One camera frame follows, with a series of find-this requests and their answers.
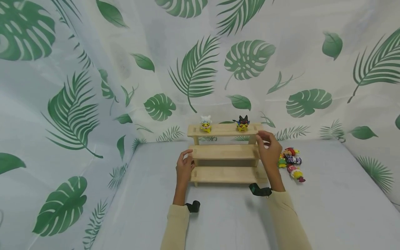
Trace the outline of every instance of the beige long-sleeve shirt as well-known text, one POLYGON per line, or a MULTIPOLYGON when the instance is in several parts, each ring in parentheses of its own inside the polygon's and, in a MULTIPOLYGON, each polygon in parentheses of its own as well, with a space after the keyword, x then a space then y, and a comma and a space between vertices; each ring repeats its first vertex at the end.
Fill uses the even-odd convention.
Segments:
MULTIPOLYGON (((304 229, 294 211, 287 192, 275 192, 267 198, 274 221, 276 240, 280 250, 312 250, 304 229)), ((186 206, 171 205, 161 250, 184 250, 189 210, 186 206)))

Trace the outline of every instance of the right hand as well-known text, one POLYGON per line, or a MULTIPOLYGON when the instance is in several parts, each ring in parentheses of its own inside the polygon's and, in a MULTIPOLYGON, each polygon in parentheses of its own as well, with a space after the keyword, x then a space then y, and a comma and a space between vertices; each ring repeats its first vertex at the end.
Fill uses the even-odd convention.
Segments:
POLYGON ((282 146, 276 140, 275 136, 270 132, 259 130, 256 139, 261 160, 263 162, 267 160, 274 165, 278 164, 279 156, 282 153, 282 146))

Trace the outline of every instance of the shelf tier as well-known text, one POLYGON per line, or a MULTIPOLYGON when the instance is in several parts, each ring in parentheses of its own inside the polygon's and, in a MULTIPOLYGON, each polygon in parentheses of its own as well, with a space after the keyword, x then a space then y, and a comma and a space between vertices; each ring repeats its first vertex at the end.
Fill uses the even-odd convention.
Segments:
POLYGON ((266 183, 265 171, 251 167, 195 167, 190 178, 191 182, 200 183, 266 183))
POLYGON ((195 160, 258 160, 260 154, 256 144, 191 145, 195 160))
POLYGON ((239 132, 236 123, 211 124, 211 132, 207 133, 200 129, 200 124, 191 124, 188 128, 188 137, 196 136, 246 136, 255 135, 259 130, 263 130, 261 123, 250 123, 247 131, 239 132))

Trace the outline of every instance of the fabric wall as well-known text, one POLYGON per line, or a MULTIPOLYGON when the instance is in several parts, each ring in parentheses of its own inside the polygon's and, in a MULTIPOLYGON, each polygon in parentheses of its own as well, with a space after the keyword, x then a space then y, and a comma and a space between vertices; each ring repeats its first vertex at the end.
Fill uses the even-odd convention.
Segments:
POLYGON ((147 141, 248 115, 280 140, 343 142, 400 209, 395 0, 84 3, 147 141))
POLYGON ((0 0, 1 250, 90 249, 144 142, 81 10, 0 0))

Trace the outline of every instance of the pile of toy figures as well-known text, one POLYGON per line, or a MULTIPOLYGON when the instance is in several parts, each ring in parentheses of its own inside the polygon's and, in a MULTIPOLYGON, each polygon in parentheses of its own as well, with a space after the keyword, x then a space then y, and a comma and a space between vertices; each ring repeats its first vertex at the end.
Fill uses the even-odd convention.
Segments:
POLYGON ((303 172, 300 170, 302 163, 301 158, 298 156, 300 152, 294 148, 285 148, 280 154, 278 166, 286 168, 290 176, 299 182, 305 182, 303 172))

